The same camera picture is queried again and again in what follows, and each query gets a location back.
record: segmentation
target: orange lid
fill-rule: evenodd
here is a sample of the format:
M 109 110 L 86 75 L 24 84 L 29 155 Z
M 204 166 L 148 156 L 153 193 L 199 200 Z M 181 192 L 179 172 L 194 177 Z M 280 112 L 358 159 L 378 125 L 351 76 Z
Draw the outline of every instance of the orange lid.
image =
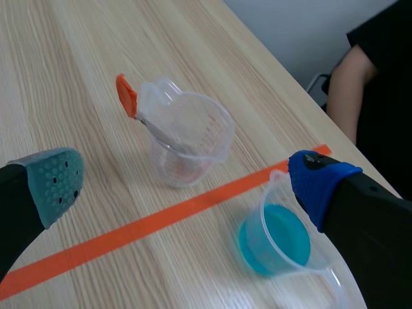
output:
M 116 77 L 116 89 L 118 99 L 122 103 L 126 114 L 135 118 L 137 114 L 137 93 L 131 89 L 131 86 L 124 79 L 124 74 L 119 74 Z

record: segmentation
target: teal gripper pad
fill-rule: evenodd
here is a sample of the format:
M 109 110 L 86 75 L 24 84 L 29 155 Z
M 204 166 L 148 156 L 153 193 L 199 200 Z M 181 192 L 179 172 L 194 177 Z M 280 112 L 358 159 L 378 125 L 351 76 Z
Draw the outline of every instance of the teal gripper pad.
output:
M 29 190 L 46 229 L 79 197 L 84 163 L 80 153 L 72 148 L 41 151 L 8 164 L 26 167 Z

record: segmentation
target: clear plastic measuring cup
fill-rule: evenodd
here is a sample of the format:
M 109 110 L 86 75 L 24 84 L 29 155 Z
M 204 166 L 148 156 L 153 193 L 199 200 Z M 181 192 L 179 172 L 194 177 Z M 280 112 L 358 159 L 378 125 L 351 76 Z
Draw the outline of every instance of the clear plastic measuring cup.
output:
M 229 113 L 216 101 L 180 90 L 167 77 L 145 82 L 139 112 L 165 133 L 178 149 L 151 134 L 151 160 L 158 176 L 169 185 L 193 185 L 215 162 L 224 162 L 233 139 Z
M 248 264 L 263 276 L 317 274 L 333 295 L 328 308 L 347 308 L 341 284 L 330 267 L 340 260 L 327 237 L 318 233 L 300 207 L 288 174 L 272 171 L 260 206 L 246 218 L 239 247 Z

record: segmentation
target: wood grain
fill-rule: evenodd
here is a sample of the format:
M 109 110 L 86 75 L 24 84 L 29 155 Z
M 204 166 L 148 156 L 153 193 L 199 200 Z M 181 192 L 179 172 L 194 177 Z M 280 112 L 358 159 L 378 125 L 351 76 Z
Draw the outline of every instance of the wood grain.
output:
M 1 0 L 1 8 L 0 164 L 62 145 L 86 163 L 77 204 L 15 268 L 319 144 L 391 189 L 220 0 Z M 224 105 L 236 123 L 227 161 L 195 187 L 157 180 L 145 128 L 118 103 L 120 72 L 137 89 L 167 75 Z M 262 280 L 234 259 L 225 237 L 235 239 L 260 194 L 222 203 L 0 308 L 321 308 L 328 297 L 321 279 Z M 351 308 L 364 308 L 342 276 Z

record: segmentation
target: orange tape line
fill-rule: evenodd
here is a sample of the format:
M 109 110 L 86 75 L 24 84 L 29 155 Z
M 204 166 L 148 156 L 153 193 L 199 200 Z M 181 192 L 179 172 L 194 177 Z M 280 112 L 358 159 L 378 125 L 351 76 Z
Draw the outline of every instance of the orange tape line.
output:
M 330 154 L 330 149 L 326 145 L 316 147 L 314 151 L 325 156 Z M 8 273 L 0 284 L 0 301 L 173 223 L 204 211 L 258 185 L 262 185 L 268 182 L 272 170 L 279 169 L 287 172 L 287 162 L 288 160 L 284 160 L 266 169 L 244 176 L 123 227 L 111 230 L 32 264 L 18 268 Z

